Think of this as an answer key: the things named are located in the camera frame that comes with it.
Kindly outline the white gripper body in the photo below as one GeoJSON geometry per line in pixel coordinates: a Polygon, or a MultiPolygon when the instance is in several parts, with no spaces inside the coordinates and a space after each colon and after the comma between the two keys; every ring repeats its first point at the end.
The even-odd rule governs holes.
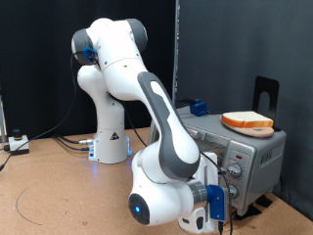
{"type": "Polygon", "coordinates": [[[194,178],[204,186],[218,184],[217,155],[213,152],[201,153],[201,161],[194,178]]]}

